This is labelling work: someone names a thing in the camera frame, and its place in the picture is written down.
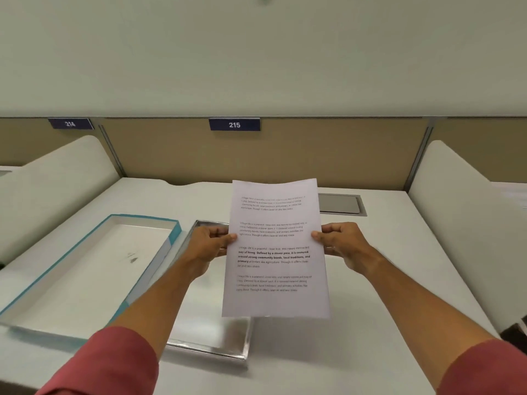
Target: hand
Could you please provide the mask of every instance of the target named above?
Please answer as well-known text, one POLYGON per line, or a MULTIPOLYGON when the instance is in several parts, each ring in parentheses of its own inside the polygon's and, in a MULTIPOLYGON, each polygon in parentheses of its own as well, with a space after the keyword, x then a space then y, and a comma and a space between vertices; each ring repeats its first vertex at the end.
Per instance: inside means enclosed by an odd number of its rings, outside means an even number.
POLYGON ((200 226, 192 232, 189 245, 176 262, 191 272, 192 279, 204 274, 214 258, 227 255, 227 246, 238 237, 228 226, 200 226))
POLYGON ((360 274, 368 271, 380 260, 382 254, 368 244, 357 223, 329 223, 322 232, 313 231, 311 236, 324 245, 326 255, 344 258, 346 266, 360 274))

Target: blue sign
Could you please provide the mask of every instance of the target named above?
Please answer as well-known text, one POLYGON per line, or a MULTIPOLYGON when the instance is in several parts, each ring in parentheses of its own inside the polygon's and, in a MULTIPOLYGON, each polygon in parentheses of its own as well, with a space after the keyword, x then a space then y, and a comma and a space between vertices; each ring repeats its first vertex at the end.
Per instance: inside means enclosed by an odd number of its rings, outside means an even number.
POLYGON ((48 118, 48 121, 54 129, 93 130, 88 118, 48 118))
POLYGON ((210 118, 213 131, 259 132, 260 118, 210 118))

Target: red sleeve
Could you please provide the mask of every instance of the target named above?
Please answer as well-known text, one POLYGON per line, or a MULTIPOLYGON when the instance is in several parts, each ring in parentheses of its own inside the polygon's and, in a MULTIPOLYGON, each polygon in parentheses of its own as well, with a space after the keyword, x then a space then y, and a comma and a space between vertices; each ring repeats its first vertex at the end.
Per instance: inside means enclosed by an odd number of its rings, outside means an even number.
POLYGON ((438 395, 527 394, 527 355, 501 340, 473 346, 448 368, 438 395))
POLYGON ((36 395, 150 395, 158 378, 153 348, 135 331, 96 332, 36 395))

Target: person's left hand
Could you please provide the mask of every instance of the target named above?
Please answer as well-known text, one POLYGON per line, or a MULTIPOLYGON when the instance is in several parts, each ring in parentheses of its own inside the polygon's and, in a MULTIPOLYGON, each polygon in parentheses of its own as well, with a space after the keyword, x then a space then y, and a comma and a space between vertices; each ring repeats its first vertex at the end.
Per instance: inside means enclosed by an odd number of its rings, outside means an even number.
POLYGON ((228 226, 200 226, 194 229, 189 245, 177 263, 190 269, 192 279, 207 271, 210 261, 227 255, 227 246, 238 237, 228 234, 228 226))

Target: silver tray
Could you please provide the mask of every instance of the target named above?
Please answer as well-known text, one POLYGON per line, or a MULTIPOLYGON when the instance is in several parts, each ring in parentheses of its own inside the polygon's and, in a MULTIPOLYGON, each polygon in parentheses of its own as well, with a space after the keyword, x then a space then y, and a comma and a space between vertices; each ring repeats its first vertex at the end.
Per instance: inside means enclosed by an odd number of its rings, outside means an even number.
MULTIPOLYGON (((228 223, 195 221, 172 263, 187 249, 192 231, 196 227, 216 225, 228 223)), ((221 317, 224 280, 223 256, 214 259, 207 273, 190 285, 167 342, 168 349, 247 364, 253 319, 221 317)))

